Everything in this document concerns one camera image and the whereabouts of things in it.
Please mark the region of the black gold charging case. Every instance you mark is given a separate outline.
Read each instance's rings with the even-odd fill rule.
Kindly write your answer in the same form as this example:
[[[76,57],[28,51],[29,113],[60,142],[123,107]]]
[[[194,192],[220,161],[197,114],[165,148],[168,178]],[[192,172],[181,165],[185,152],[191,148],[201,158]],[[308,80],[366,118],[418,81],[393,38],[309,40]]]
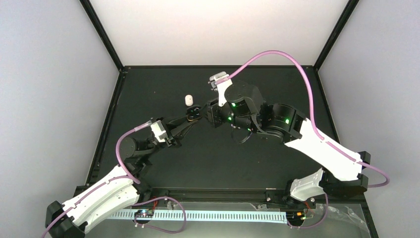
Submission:
[[[188,122],[200,120],[202,118],[201,110],[202,110],[202,106],[200,105],[189,106],[186,111],[186,120]]]

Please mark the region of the white earbud case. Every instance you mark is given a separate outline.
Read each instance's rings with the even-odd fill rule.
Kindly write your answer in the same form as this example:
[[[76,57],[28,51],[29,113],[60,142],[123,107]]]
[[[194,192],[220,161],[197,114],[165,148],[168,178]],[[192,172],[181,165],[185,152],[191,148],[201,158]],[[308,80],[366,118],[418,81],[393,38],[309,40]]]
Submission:
[[[190,106],[193,105],[194,99],[193,99],[193,96],[192,95],[186,95],[184,99],[185,99],[184,102],[185,102],[185,105],[186,106],[190,107]]]

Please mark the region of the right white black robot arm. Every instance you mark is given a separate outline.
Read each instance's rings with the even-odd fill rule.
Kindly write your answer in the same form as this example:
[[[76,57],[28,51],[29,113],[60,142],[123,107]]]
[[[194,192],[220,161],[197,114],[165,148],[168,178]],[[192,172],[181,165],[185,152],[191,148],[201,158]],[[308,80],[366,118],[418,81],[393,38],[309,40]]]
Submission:
[[[313,174],[287,182],[282,193],[287,207],[294,208],[322,194],[351,198],[367,191],[368,177],[362,170],[370,163],[369,153],[356,153],[332,141],[294,107],[267,104],[255,85],[222,79],[211,79],[209,84],[218,93],[216,99],[207,103],[205,113],[212,127],[227,122],[249,135],[276,139],[321,165]]]

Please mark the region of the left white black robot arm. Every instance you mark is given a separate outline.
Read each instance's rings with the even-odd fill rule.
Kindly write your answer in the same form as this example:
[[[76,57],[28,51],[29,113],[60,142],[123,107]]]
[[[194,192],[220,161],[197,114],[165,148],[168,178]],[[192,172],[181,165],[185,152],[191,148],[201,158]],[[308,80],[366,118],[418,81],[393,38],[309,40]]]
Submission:
[[[156,205],[169,196],[153,197],[141,181],[150,157],[166,147],[180,146],[186,133],[201,119],[198,114],[175,119],[151,119],[127,132],[115,146],[117,165],[102,179],[73,198],[47,207],[42,237],[83,238],[95,226],[127,207]]]

